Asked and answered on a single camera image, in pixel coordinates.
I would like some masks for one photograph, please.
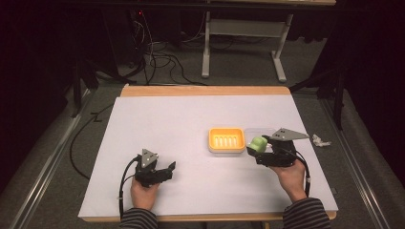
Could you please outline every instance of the striped shirt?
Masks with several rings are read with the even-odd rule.
[[[156,215],[148,210],[131,208],[124,212],[119,227],[127,229],[158,229],[158,221]]]
[[[284,228],[330,228],[324,205],[318,198],[304,198],[290,205],[283,214]]]
[[[284,212],[285,229],[330,228],[330,220],[324,205],[318,198],[304,198],[294,202]],[[120,228],[158,229],[156,215],[152,212],[131,208],[122,217]]]

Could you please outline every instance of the white tabletop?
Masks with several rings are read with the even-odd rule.
[[[159,219],[206,220],[220,215],[282,216],[290,205],[277,176],[247,152],[222,157],[209,152],[208,131],[239,127],[271,134],[280,128],[305,133],[290,94],[119,97],[100,146],[79,217],[119,220],[119,183],[128,162],[147,149],[159,154],[157,169],[177,161],[173,178],[161,186],[153,209]],[[311,173],[310,196],[328,212],[337,205],[309,139],[294,140]],[[135,164],[128,176],[135,171]],[[131,208],[130,181],[124,186],[124,209]]]

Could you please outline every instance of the person's right hand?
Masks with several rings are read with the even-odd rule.
[[[304,164],[296,159],[290,167],[270,167],[279,180],[283,189],[287,192],[292,202],[306,198],[304,190]]]
[[[135,180],[135,178],[133,178],[131,185],[131,198],[134,207],[150,211],[155,204],[159,185],[160,184],[157,183],[149,188],[145,188],[137,180]]]

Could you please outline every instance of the person's left hand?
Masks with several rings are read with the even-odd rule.
[[[155,204],[159,185],[160,184],[157,183],[149,188],[145,188],[137,180],[135,180],[135,178],[133,178],[131,185],[131,198],[134,207],[150,211]]]

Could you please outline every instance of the yellow plastic container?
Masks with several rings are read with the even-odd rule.
[[[244,131],[240,128],[209,130],[209,151],[212,153],[241,153],[245,150]]]

